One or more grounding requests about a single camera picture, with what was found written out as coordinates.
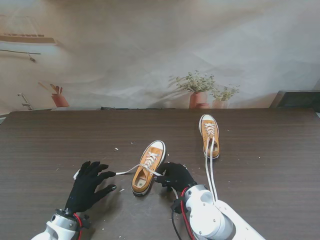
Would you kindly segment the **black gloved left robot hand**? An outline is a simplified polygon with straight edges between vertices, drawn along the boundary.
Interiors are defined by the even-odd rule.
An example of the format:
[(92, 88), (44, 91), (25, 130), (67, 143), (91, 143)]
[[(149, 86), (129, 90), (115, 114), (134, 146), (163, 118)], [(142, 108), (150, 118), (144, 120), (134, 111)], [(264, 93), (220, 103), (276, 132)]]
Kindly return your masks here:
[(108, 167), (99, 161), (86, 161), (82, 164), (64, 207), (67, 213), (83, 213), (117, 188), (116, 185), (109, 184), (101, 190), (96, 190), (104, 180), (116, 176), (115, 172), (106, 171)]

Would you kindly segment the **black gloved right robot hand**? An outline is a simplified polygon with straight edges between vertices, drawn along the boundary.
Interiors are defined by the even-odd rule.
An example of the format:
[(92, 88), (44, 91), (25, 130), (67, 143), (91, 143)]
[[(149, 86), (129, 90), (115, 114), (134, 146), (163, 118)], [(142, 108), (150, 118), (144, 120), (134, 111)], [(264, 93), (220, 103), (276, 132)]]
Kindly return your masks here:
[(164, 173), (164, 175), (155, 176), (156, 183), (161, 184), (162, 187), (173, 188), (177, 192), (182, 193), (183, 190), (197, 185), (187, 168), (180, 163), (162, 163), (157, 169), (157, 173)]

